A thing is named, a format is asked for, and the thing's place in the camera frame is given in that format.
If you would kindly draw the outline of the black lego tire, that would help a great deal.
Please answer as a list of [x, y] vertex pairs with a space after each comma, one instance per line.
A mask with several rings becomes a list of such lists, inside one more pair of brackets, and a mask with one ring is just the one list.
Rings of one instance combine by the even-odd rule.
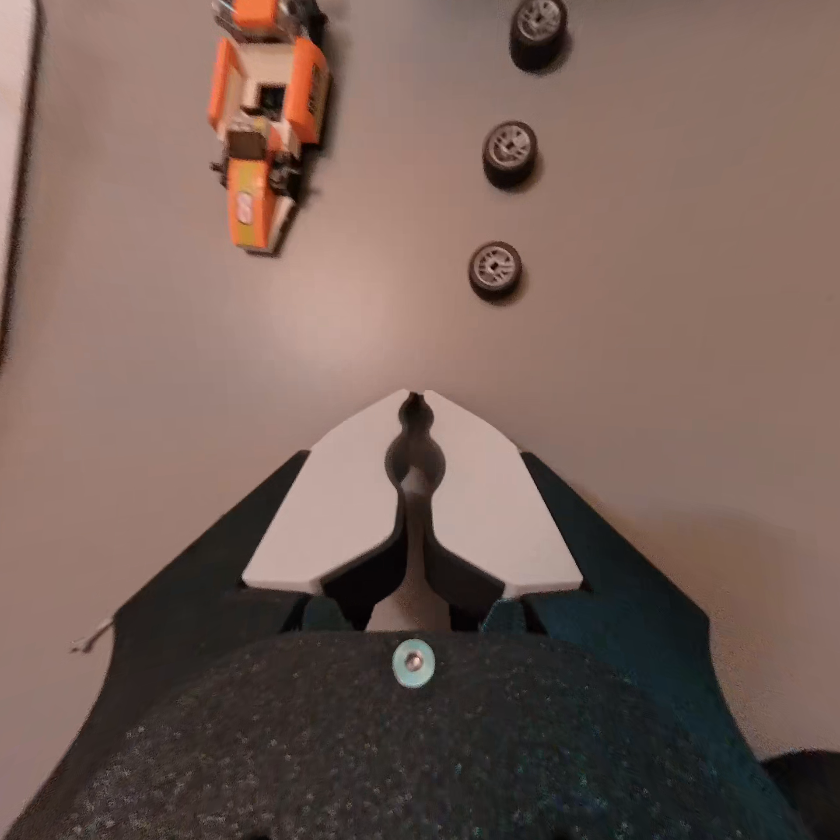
[[[486, 143], [487, 143], [489, 135], [496, 128], [496, 126], [498, 126], [501, 123], [508, 123], [508, 122], [523, 123], [525, 126], [527, 126], [532, 131], [532, 137], [534, 138], [534, 140], [536, 142], [535, 143], [536, 145], [535, 145], [534, 152], [532, 152], [531, 159], [528, 162], [526, 162], [523, 166], [517, 167], [517, 168], [514, 168], [514, 169], [501, 169], [501, 168], [496, 167], [494, 164], [492, 164], [487, 159]], [[498, 125], [493, 127], [488, 132], [488, 135], [484, 139], [484, 142], [483, 142], [482, 148], [481, 148], [481, 159], [482, 159], [482, 166], [483, 166], [484, 173], [486, 175], [487, 180], [490, 182], [490, 184], [492, 184], [493, 186], [495, 186], [497, 188], [507, 190], [507, 189], [512, 189], [514, 187], [517, 187], [517, 186], [519, 186], [520, 184], [522, 184], [523, 182], [525, 182], [529, 179], [531, 173], [533, 172], [534, 166], [536, 165], [536, 161], [538, 159], [539, 146], [538, 146], [538, 139], [537, 139], [536, 133], [533, 131], [532, 127], [530, 127], [527, 123], [525, 123], [523, 121], [519, 121], [519, 120], [508, 120], [508, 121], [501, 122], [501, 123], [499, 123]]]
[[562, 37], [557, 38], [547, 45], [527, 45], [513, 32], [513, 17], [518, 10], [519, 5], [512, 13], [509, 27], [508, 45], [511, 59], [514, 65], [521, 70], [541, 70], [554, 62], [564, 47], [568, 31], [568, 19], [566, 29]]
[[[501, 240], [493, 240], [493, 241], [486, 242], [485, 244], [488, 244], [488, 243], [493, 243], [493, 242], [505, 243], [505, 244], [507, 244], [507, 245], [511, 246], [513, 249], [515, 249], [515, 248], [514, 248], [512, 245], [510, 245], [508, 242], [501, 241]], [[512, 294], [512, 292], [514, 292], [514, 291], [517, 289], [517, 287], [518, 287], [518, 285], [519, 285], [519, 283], [520, 283], [520, 280], [521, 280], [521, 278], [522, 278], [522, 273], [523, 273], [522, 258], [520, 257], [519, 252], [515, 249], [515, 250], [516, 250], [516, 252], [518, 252], [518, 256], [519, 256], [519, 258], [520, 258], [520, 260], [521, 260], [521, 274], [520, 274], [520, 277], [519, 277], [518, 281], [517, 281], [514, 285], [511, 285], [511, 286], [509, 286], [509, 287], [507, 287], [507, 288], [503, 288], [503, 289], [501, 289], [501, 290], [489, 290], [489, 289], [486, 289], [486, 288], [483, 288], [483, 287], [478, 286], [478, 284], [477, 284], [477, 283], [475, 283], [475, 282], [473, 281], [472, 277], [471, 277], [471, 271], [470, 271], [470, 261], [471, 261], [472, 257], [474, 256], [474, 254], [477, 252], [478, 248], [477, 248], [477, 249], [476, 249], [476, 251], [472, 254], [472, 256], [469, 258], [469, 261], [468, 261], [468, 279], [469, 279], [469, 283], [470, 283], [470, 285], [473, 287], [474, 291], [475, 291], [477, 294], [479, 294], [479, 295], [481, 295], [482, 297], [484, 297], [484, 298], [505, 298], [505, 297], [509, 296], [510, 294]]]

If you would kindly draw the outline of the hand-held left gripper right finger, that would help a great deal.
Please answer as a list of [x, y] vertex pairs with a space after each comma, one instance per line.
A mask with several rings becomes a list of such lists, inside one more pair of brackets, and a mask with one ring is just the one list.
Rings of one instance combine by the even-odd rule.
[[519, 448], [487, 421], [425, 391], [444, 472], [430, 502], [437, 546], [488, 575], [503, 594], [580, 589], [571, 554]]

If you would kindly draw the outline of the grey lego wheel rim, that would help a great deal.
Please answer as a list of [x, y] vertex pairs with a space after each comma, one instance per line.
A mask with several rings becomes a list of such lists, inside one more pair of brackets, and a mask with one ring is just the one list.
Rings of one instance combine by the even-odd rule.
[[514, 285], [520, 277], [521, 268], [518, 252], [500, 242], [480, 246], [470, 261], [473, 281], [491, 291]]
[[486, 142], [486, 157], [496, 167], [514, 169], [523, 166], [535, 150], [532, 131], [519, 122], [496, 126]]
[[568, 10], [562, 1], [524, 1], [513, 17], [513, 32], [527, 45], [546, 46], [563, 36]]

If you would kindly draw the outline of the white base plate with lever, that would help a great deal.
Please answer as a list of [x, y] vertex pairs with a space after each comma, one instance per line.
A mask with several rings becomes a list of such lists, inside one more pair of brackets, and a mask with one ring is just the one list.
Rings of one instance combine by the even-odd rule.
[[1, 335], [7, 331], [28, 169], [41, 3], [1, 2]]

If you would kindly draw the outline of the orange white lego car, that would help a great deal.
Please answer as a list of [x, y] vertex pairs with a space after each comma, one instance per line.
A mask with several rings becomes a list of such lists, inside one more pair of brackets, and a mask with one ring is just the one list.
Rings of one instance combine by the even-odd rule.
[[314, 1], [211, 6], [222, 35], [207, 106], [220, 156], [210, 167], [226, 192], [233, 244], [273, 255], [297, 211], [307, 154], [322, 142], [329, 19]]

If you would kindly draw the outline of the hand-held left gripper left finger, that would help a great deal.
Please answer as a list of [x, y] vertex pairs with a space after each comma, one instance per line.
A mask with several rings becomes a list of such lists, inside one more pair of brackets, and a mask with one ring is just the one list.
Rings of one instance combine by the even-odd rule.
[[396, 530], [400, 493], [385, 464], [410, 396], [396, 391], [327, 432], [303, 466], [244, 570], [247, 587], [321, 594]]

